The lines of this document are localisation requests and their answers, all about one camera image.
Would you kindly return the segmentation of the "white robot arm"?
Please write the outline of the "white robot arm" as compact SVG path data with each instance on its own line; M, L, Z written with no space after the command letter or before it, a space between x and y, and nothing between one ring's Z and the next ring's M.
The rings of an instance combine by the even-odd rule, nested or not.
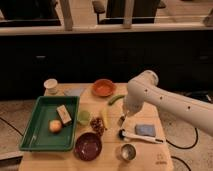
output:
M172 93L157 87L159 78L145 70L127 83L123 113L133 116L144 102L160 107L213 136L213 104Z

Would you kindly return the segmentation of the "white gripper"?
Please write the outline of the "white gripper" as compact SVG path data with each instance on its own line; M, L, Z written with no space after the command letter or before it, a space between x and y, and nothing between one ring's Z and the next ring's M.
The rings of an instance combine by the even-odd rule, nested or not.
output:
M126 117L131 117L138 113L142 109L142 105L139 103L133 103L132 101L123 102L123 113Z

